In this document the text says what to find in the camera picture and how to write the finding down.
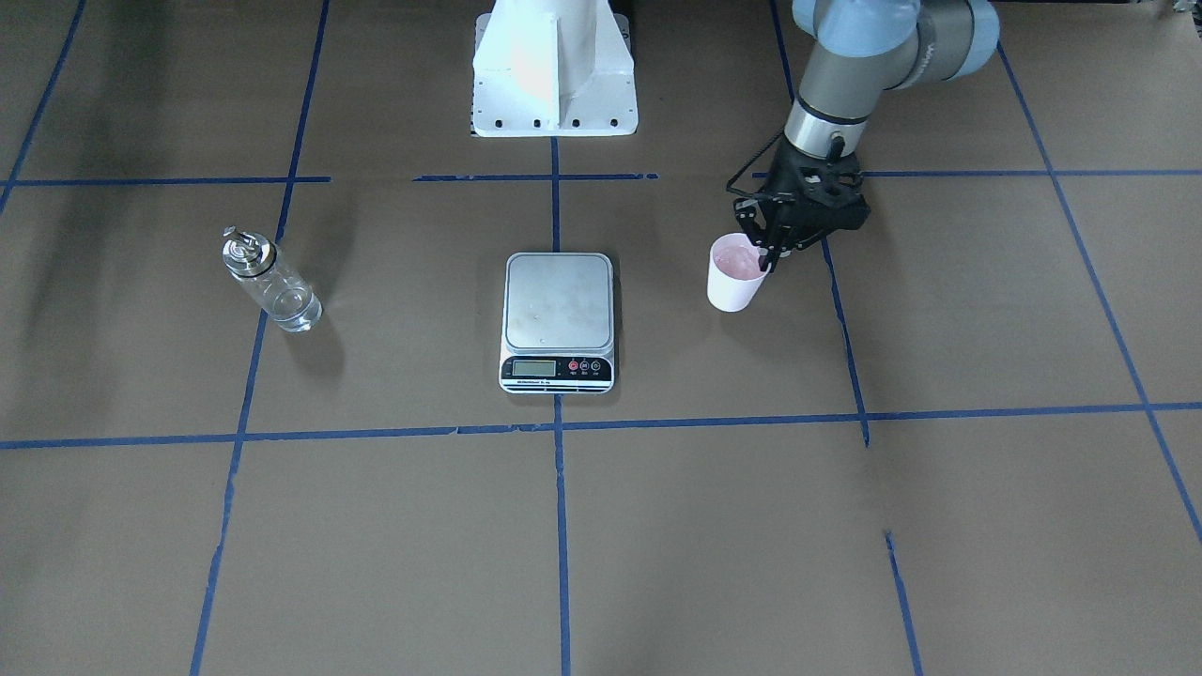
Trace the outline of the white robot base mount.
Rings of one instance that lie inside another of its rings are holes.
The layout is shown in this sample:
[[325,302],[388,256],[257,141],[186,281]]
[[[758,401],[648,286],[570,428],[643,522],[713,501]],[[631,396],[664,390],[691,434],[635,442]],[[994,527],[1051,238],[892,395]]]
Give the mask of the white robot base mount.
[[626,1],[494,2],[475,20],[472,134],[635,134],[632,13]]

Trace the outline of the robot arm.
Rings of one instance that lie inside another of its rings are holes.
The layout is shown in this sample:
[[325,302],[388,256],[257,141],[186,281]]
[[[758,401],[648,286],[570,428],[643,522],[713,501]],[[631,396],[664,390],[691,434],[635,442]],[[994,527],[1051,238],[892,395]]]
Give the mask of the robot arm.
[[857,149],[883,93],[959,81],[1000,38],[988,1],[795,1],[793,17],[815,45],[786,121],[764,142],[770,167],[755,190],[726,185],[762,273],[867,221]]

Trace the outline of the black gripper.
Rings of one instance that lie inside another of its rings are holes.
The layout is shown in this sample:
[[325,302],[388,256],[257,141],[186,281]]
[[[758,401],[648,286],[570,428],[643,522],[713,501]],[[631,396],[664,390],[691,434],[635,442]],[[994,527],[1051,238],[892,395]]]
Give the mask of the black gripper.
[[844,137],[825,142],[819,158],[780,140],[758,189],[763,198],[734,198],[734,223],[754,247],[763,249],[761,269],[772,273],[786,253],[807,249],[837,231],[862,227],[871,214],[862,184],[858,158],[847,150]]

